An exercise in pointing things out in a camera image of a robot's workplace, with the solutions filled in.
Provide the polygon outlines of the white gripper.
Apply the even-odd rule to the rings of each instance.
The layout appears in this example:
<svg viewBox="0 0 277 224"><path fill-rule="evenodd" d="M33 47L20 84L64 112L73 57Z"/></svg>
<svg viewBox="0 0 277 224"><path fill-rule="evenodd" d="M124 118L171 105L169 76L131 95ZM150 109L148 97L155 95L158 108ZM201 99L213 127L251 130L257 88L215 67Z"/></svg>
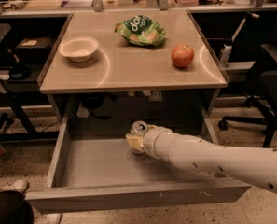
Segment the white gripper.
<svg viewBox="0 0 277 224"><path fill-rule="evenodd" d="M173 132L164 127L149 129L144 137L137 134L127 134L126 140L131 150L145 153L155 159L167 160L169 144L173 140Z"/></svg>

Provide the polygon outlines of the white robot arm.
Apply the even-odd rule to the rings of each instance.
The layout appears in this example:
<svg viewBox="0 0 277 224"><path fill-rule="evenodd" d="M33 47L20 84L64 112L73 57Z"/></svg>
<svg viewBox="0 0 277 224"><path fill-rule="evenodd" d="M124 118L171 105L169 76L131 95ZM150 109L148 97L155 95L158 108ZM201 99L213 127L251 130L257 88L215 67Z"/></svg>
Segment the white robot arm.
<svg viewBox="0 0 277 224"><path fill-rule="evenodd" d="M220 173L277 194L277 148L220 146L144 123L132 128L126 140L133 150L178 170Z"/></svg>

